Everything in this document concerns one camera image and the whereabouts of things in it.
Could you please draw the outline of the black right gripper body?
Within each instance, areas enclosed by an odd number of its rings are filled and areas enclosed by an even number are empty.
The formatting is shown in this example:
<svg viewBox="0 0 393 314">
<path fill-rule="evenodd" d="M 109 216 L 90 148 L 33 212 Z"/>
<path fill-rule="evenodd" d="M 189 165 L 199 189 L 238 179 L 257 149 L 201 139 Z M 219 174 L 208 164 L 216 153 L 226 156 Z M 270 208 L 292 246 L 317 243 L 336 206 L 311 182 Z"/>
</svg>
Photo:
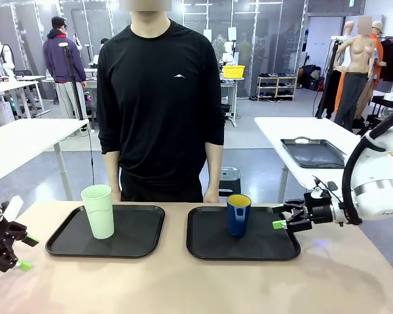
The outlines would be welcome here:
<svg viewBox="0 0 393 314">
<path fill-rule="evenodd" d="M 295 233 L 312 229 L 312 223 L 333 222 L 333 211 L 329 192 L 323 191 L 314 197 L 313 193 L 304 193 L 303 199 L 288 200 L 284 211 L 291 213 L 286 220 L 286 229 Z"/>
</svg>

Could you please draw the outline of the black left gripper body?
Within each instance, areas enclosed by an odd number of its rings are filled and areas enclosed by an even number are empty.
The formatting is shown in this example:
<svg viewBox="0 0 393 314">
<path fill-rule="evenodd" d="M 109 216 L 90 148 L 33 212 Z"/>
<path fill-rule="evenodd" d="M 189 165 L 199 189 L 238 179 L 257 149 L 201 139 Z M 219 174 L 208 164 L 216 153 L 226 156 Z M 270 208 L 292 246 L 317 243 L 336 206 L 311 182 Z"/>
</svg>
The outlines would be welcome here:
<svg viewBox="0 0 393 314">
<path fill-rule="evenodd" d="M 21 241 L 28 236 L 27 227 L 15 222 L 9 222 L 0 210 L 0 271 L 6 272 L 15 267 L 18 258 L 14 253 L 15 241 Z"/>
</svg>

